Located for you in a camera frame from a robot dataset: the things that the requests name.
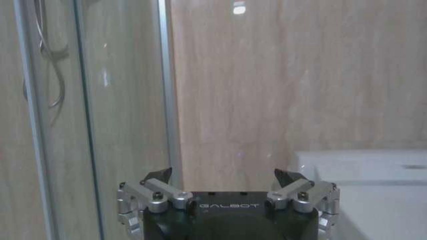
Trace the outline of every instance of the glass shower door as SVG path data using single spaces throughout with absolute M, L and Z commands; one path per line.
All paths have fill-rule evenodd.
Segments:
M 126 239 L 118 183 L 170 165 L 157 1 L 14 3 L 48 239 Z
M 104 239 L 126 239 L 117 184 L 169 166 L 157 0 L 76 2 Z

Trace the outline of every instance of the screw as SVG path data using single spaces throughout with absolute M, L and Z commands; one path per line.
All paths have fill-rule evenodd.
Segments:
M 162 199 L 162 193 L 160 191 L 156 191 L 152 194 L 152 200 L 161 200 Z
M 304 191 L 300 191 L 300 192 L 297 193 L 297 200 L 300 200 L 300 201 L 306 201 L 306 200 L 308 200 L 308 193 L 304 192 Z

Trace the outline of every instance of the glass panel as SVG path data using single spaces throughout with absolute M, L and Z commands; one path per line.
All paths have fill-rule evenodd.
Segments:
M 73 5 L 65 0 L 26 3 L 54 239 L 96 240 L 100 228 Z
M 13 1 L 4 1 L 0 7 L 0 239 L 44 240 L 45 226 L 28 105 L 22 96 L 24 75 L 16 26 Z
M 118 183 L 169 166 L 157 1 L 77 2 L 101 222 L 116 240 Z

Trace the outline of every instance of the toilet tank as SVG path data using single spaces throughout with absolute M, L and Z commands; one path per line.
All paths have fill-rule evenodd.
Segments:
M 425 239 L 427 150 L 296 152 L 288 170 L 340 188 L 332 239 Z

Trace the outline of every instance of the logo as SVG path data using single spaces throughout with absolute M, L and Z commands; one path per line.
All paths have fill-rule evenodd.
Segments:
M 258 208 L 260 205 L 257 203 L 242 203 L 242 204 L 200 204 L 200 208 L 202 209 L 248 209 L 248 208 Z

